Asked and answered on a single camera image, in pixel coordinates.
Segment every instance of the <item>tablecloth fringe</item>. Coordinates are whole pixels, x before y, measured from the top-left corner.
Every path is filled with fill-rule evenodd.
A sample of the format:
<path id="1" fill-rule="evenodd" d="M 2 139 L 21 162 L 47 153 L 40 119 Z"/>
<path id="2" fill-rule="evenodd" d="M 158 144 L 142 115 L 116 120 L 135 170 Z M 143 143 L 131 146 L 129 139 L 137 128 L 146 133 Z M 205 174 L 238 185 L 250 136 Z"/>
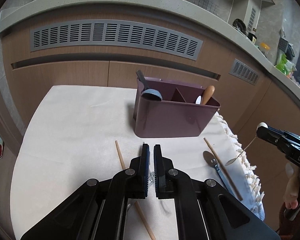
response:
<path id="1" fill-rule="evenodd" d="M 237 152 L 237 155 L 239 155 L 242 152 L 242 144 L 238 142 L 238 136 L 233 134 L 230 130 L 227 122 L 223 119 L 223 117 L 216 112 L 215 114 L 217 120 L 220 122 L 221 126 L 224 128 L 226 134 L 228 135 L 229 139 L 232 142 L 232 145 L 234 146 L 234 150 Z M 239 162 L 241 163 L 243 172 L 247 178 L 253 200 L 254 200 L 254 206 L 250 209 L 258 218 L 260 218 L 262 221 L 265 219 L 265 211 L 263 209 L 262 199 L 265 196 L 265 193 L 262 192 L 260 194 L 261 189 L 261 183 L 260 179 L 257 175 L 253 173 L 253 170 L 256 169 L 256 166 L 251 166 L 250 163 L 247 160 L 246 152 L 243 152 L 241 156 L 238 158 Z"/>

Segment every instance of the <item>air vent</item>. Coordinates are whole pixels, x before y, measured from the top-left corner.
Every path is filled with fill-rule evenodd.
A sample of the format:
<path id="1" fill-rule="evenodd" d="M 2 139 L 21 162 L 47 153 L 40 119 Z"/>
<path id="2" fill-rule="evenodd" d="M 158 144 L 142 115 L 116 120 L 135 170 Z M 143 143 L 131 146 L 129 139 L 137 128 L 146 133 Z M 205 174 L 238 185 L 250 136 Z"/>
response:
<path id="1" fill-rule="evenodd" d="M 74 45 L 156 50 L 197 60 L 203 41 L 155 25 L 121 20 L 79 20 L 33 29 L 31 51 Z"/>
<path id="2" fill-rule="evenodd" d="M 259 78 L 259 74 L 257 72 L 237 59 L 234 60 L 229 74 L 238 77 L 252 85 L 256 85 Z"/>
<path id="3" fill-rule="evenodd" d="M 247 28 L 248 31 L 252 30 L 255 17 L 256 17 L 256 10 L 255 10 L 255 8 L 252 7 L 251 15 L 250 15 L 249 23 L 248 23 L 248 28 Z"/>

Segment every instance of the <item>metal screw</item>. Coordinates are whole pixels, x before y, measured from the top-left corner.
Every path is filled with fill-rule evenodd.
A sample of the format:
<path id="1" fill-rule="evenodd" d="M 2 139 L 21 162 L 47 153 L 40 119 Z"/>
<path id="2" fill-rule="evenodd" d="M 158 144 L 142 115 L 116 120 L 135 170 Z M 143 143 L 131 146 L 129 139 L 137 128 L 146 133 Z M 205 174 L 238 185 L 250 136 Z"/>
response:
<path id="1" fill-rule="evenodd" d="M 96 184 L 97 184 L 97 180 L 96 179 L 88 179 L 88 181 L 87 181 L 87 185 L 90 186 L 90 187 L 92 187 L 92 186 L 94 186 Z"/>
<path id="2" fill-rule="evenodd" d="M 133 175 L 135 173 L 134 169 L 127 169 L 126 174 L 127 175 Z"/>
<path id="3" fill-rule="evenodd" d="M 217 184 L 213 179 L 208 179 L 206 183 L 209 187 L 214 187 Z"/>
<path id="4" fill-rule="evenodd" d="M 171 169 L 168 171 L 168 173 L 172 176 L 176 176 L 178 174 L 178 171 L 176 169 Z"/>

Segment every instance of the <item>wooden chopstick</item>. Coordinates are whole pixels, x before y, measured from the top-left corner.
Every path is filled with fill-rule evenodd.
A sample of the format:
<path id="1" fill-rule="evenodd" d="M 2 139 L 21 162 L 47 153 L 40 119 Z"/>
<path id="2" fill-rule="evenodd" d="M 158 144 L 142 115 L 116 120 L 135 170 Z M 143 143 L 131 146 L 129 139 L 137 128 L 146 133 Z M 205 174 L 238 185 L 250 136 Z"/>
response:
<path id="1" fill-rule="evenodd" d="M 211 152 L 212 152 L 212 154 L 214 155 L 214 157 L 217 159 L 219 167 L 222 169 L 222 171 L 224 172 L 224 174 L 227 176 L 228 181 L 229 181 L 231 187 L 233 188 L 235 194 L 237 195 L 238 199 L 239 199 L 240 201 L 242 201 L 243 198 L 242 198 L 242 196 L 241 196 L 239 190 L 237 189 L 236 185 L 234 184 L 232 178 L 230 177 L 230 174 L 229 174 L 228 171 L 226 170 L 226 167 L 222 164 L 222 162 L 221 162 L 219 156 L 217 155 L 217 153 L 215 152 L 215 150 L 212 148 L 212 146 L 211 146 L 211 144 L 208 142 L 208 140 L 207 140 L 206 138 L 203 138 L 203 139 L 204 139 L 204 141 L 206 142 L 206 144 L 208 145 L 208 147 L 209 147 L 209 149 L 211 150 Z"/>
<path id="2" fill-rule="evenodd" d="M 117 152 L 118 152 L 118 156 L 119 156 L 119 159 L 120 159 L 121 167 L 122 167 L 123 170 L 125 170 L 126 169 L 126 165 L 124 164 L 124 161 L 123 161 L 123 158 L 122 158 L 122 154 L 121 154 L 121 151 L 120 151 L 119 144 L 118 144 L 117 140 L 115 141 L 115 146 L 117 147 Z M 148 231 L 148 234 L 149 234 L 151 240 L 155 240 L 154 233 L 152 232 L 151 227 L 148 224 L 148 221 L 146 220 L 146 217 L 145 217 L 145 215 L 144 215 L 144 213 L 143 213 L 143 211 L 142 211 L 142 209 L 140 207 L 139 202 L 136 201 L 134 203 L 134 205 L 135 205 L 136 210 L 137 210 L 137 212 L 139 214 L 139 217 L 141 218 L 143 224 L 145 225 L 145 227 L 146 227 L 146 229 Z"/>

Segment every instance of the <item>orange lid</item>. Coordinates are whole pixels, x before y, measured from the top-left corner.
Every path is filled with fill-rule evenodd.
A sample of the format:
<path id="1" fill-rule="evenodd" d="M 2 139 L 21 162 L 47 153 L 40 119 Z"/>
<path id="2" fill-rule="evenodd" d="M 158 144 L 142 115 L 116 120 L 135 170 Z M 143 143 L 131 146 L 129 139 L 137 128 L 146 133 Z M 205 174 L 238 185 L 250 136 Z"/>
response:
<path id="1" fill-rule="evenodd" d="M 267 49 L 267 50 L 269 50 L 270 49 L 270 47 L 267 45 L 267 44 L 265 44 L 265 43 L 260 43 L 260 45 L 259 45 L 259 47 L 263 47 L 263 48 L 265 48 L 265 49 Z"/>

